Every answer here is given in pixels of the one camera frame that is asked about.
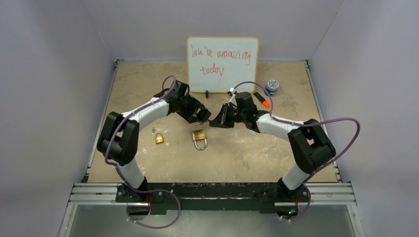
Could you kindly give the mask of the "large brass padlock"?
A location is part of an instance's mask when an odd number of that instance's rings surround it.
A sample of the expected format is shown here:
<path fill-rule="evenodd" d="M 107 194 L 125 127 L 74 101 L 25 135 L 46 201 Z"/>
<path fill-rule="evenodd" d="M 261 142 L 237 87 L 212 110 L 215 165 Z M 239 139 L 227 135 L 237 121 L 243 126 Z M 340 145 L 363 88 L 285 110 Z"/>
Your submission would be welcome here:
<path fill-rule="evenodd" d="M 195 148 L 197 150 L 205 150 L 207 148 L 207 133 L 204 129 L 197 129 L 191 132 L 192 141 L 194 142 Z M 198 142 L 203 141 L 204 145 L 202 147 L 198 146 Z"/>

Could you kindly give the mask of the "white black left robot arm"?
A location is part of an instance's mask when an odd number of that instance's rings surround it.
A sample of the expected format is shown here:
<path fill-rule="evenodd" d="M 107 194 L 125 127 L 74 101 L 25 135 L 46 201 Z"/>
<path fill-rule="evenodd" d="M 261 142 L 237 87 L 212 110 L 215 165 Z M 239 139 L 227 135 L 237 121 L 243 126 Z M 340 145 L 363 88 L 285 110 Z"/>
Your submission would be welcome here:
<path fill-rule="evenodd" d="M 171 113 L 177 113 L 188 123 L 206 122 L 211 115 L 203 103 L 190 94 L 170 92 L 164 96 L 161 91 L 141 107 L 122 114 L 111 112 L 105 119 L 96 148 L 122 175 L 123 182 L 131 185 L 128 196 L 135 202 L 147 197 L 147 181 L 134 158 L 139 132 Z"/>

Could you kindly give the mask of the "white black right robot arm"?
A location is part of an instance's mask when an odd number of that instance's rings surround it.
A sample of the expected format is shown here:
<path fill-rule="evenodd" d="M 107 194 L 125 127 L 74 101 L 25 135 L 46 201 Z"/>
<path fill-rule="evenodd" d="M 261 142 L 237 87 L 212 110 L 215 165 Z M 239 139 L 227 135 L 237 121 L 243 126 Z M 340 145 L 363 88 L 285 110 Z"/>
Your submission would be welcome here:
<path fill-rule="evenodd" d="M 315 119 L 293 123 L 273 116 L 268 111 L 259 110 L 248 92 L 240 92 L 233 101 L 224 103 L 209 125 L 233 128 L 236 123 L 243 123 L 249 130 L 270 134 L 290 143 L 295 164 L 277 183 L 277 194 L 284 201 L 295 197 L 304 181 L 336 155 L 332 142 L 324 129 L 316 125 Z"/>

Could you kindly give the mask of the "black padlock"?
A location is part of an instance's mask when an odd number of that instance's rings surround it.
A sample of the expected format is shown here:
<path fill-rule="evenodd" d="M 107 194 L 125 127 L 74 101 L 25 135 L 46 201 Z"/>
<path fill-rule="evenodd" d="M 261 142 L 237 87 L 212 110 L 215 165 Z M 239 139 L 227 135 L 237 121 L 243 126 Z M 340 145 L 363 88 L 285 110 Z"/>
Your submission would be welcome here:
<path fill-rule="evenodd" d="M 194 121 L 193 123 L 197 123 L 199 125 L 203 125 L 205 122 L 209 120 L 209 117 L 211 116 L 211 112 L 209 110 L 200 109 L 195 115 L 194 115 Z"/>

